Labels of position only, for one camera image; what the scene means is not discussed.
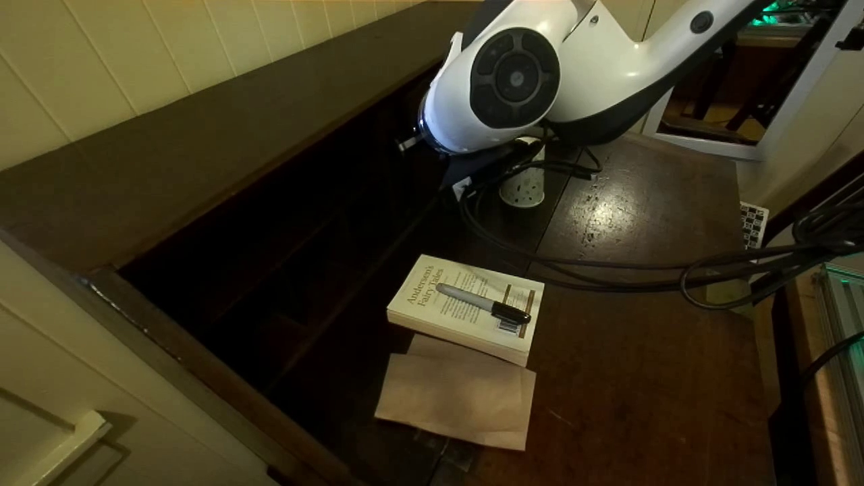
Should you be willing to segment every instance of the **wooden table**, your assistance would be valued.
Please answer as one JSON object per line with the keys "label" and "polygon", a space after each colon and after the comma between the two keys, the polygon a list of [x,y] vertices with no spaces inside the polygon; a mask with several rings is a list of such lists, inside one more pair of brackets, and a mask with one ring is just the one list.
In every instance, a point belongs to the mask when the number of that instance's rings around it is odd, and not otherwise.
{"label": "wooden table", "polygon": [[[739,250],[735,165],[623,138],[570,182],[543,256],[682,263]],[[439,484],[773,484],[751,321],[670,295],[550,286],[530,367],[523,453],[484,451]]]}

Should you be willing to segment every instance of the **dark wooden surface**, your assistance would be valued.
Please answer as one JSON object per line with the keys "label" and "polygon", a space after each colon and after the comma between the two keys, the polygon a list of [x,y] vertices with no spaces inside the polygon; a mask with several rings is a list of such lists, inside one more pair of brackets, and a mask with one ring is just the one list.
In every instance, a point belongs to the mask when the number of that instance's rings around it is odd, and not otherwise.
{"label": "dark wooden surface", "polygon": [[425,3],[11,169],[0,221],[65,268],[125,268],[434,69],[472,12]]}
{"label": "dark wooden surface", "polygon": [[[623,138],[570,182],[543,256],[685,263],[739,250],[735,165]],[[754,328],[674,291],[550,286],[523,453],[484,451],[434,484],[773,484]]]}

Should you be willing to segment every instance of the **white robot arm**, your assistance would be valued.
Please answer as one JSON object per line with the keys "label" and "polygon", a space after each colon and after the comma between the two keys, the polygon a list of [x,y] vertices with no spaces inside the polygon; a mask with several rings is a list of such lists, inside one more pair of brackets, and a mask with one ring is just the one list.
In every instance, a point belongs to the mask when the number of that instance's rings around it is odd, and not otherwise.
{"label": "white robot arm", "polygon": [[577,147],[614,142],[758,7],[685,0],[637,43],[603,0],[485,0],[450,38],[422,106],[422,135],[454,158],[504,147],[541,121]]}

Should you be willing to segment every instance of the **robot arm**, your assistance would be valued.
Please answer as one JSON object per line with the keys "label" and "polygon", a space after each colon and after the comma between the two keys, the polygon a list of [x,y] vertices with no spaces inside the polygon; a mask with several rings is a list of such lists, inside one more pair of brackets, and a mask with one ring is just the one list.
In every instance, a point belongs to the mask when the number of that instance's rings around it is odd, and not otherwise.
{"label": "robot arm", "polygon": [[614,142],[758,7],[685,0],[635,43],[603,0],[485,0],[468,35],[450,42],[422,132],[446,155],[504,147],[541,121],[568,143]]}

